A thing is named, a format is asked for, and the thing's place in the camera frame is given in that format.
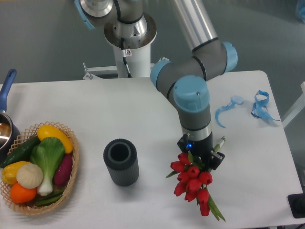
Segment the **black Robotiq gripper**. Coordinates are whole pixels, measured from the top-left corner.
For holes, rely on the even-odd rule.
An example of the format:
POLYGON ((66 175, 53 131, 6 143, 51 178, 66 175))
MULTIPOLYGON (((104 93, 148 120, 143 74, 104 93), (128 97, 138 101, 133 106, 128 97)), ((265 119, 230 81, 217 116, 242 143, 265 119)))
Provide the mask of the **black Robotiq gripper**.
POLYGON ((213 149, 213 134, 200 141, 192 141, 188 134, 184 134, 177 145, 182 153, 189 151, 193 156, 198 156, 205 164, 206 168, 216 170, 225 158, 225 154, 212 151, 213 149))

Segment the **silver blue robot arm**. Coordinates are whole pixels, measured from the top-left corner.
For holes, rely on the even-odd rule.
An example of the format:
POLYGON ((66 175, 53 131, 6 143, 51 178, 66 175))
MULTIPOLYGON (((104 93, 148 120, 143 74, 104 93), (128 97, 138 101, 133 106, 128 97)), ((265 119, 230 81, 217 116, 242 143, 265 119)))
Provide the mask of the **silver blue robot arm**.
POLYGON ((76 8, 89 29, 104 28, 113 47, 120 78, 150 77, 156 89, 175 107, 182 127, 178 146, 211 171, 224 155, 213 149, 210 95, 207 81, 231 71, 236 49, 221 42, 200 0, 172 0, 171 5, 192 57, 180 64, 160 59, 151 64, 151 43, 157 35, 154 19, 141 0, 77 0, 76 8))

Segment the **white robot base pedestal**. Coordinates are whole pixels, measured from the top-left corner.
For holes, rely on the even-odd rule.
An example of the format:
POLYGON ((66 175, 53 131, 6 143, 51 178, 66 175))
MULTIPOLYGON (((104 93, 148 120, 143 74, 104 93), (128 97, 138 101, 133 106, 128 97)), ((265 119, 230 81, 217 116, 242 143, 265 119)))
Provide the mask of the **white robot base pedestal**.
POLYGON ((113 46, 115 65, 105 67, 86 67, 83 64, 84 80, 98 78, 141 78, 149 77, 155 63, 151 63, 151 46, 122 50, 113 46))

